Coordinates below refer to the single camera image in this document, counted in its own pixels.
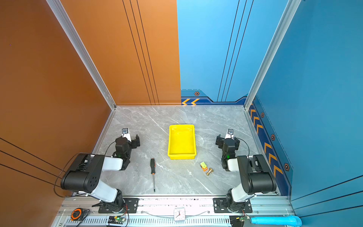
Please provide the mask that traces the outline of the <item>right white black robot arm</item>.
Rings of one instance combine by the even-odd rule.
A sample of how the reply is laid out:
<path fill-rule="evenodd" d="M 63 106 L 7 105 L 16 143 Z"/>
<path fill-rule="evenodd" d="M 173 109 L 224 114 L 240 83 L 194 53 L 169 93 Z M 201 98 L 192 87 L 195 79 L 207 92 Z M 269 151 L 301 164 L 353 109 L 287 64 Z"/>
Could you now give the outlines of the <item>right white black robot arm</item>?
<path fill-rule="evenodd" d="M 276 178 L 263 155 L 236 155 L 240 142 L 232 134 L 216 137 L 216 145 L 222 150 L 222 168 L 227 172 L 238 172 L 240 176 L 240 183 L 228 191 L 223 204 L 232 213 L 245 212 L 251 198 L 277 189 Z"/>

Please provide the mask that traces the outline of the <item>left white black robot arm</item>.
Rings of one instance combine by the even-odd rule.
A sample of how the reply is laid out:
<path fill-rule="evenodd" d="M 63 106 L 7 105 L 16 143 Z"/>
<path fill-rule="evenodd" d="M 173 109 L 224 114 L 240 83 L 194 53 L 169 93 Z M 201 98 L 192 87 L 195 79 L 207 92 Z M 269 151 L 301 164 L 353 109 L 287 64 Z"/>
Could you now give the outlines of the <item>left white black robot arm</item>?
<path fill-rule="evenodd" d="M 130 164 L 131 152 L 140 146 L 140 137 L 132 140 L 124 134 L 115 140 L 116 151 L 111 156 L 77 154 L 73 163 L 60 182 L 63 190 L 97 199 L 100 213 L 120 213 L 126 211 L 127 203 L 120 189 L 113 188 L 103 182 L 100 177 L 105 171 L 124 171 Z"/>

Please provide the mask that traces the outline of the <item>black orange screwdriver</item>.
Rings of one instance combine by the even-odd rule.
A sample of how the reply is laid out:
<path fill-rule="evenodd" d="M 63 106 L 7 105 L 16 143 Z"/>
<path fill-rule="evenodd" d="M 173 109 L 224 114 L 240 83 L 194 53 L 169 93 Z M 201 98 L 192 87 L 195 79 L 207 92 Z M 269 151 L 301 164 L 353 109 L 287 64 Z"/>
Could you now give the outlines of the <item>black orange screwdriver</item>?
<path fill-rule="evenodd" d="M 151 174 L 153 177 L 153 191 L 156 191 L 156 185 L 155 185 L 155 173 L 156 173 L 156 163 L 155 159 L 150 160 L 150 167 L 151 167 Z"/>

